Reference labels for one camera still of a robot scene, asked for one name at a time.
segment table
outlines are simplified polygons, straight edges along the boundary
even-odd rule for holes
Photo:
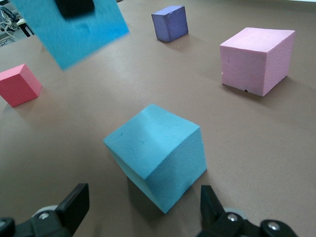
[[[30,32],[34,35],[33,31],[31,28],[26,24],[26,20],[24,18],[21,18],[17,23],[16,23],[23,31],[23,33],[27,36],[30,37],[31,35],[29,32],[26,30],[26,27],[29,28]]]
[[[186,7],[189,34],[156,39],[151,13]],[[36,36],[0,49],[43,85],[16,108],[0,99],[0,216],[17,223],[80,182],[90,210],[77,237],[194,237],[210,184],[249,221],[279,219],[315,236],[316,5],[282,0],[125,0],[130,34],[61,71]],[[296,30],[290,72],[264,98],[221,84],[219,45],[245,27]],[[120,170],[102,140],[148,104],[201,126],[208,171],[166,214]]]

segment silver bolt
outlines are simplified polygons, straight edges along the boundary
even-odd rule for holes
[[[238,220],[238,217],[237,217],[235,214],[233,214],[233,213],[229,214],[229,215],[227,216],[227,218],[228,218],[230,221],[237,221],[237,220]]]
[[[44,212],[43,214],[39,215],[39,219],[44,220],[49,216],[47,212]]]
[[[5,221],[0,220],[0,228],[5,225]]]
[[[280,226],[277,223],[273,222],[273,221],[269,222],[268,226],[269,226],[270,229],[272,229],[274,231],[278,231],[280,229]]]

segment hot pink cube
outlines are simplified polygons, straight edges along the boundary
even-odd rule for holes
[[[220,45],[222,83],[264,96],[288,74],[295,31],[245,28]]]
[[[12,107],[37,98],[41,83],[26,64],[0,73],[0,95]]]

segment floor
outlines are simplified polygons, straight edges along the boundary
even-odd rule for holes
[[[23,33],[23,31],[21,30],[21,28],[18,28],[17,30],[15,30],[15,32],[9,32],[10,34],[13,33],[13,35],[15,37],[17,37],[19,40],[25,39],[26,35]],[[9,45],[11,43],[14,43],[13,39],[7,39],[6,42],[4,42],[4,45],[1,44],[1,47],[5,47],[6,45]]]

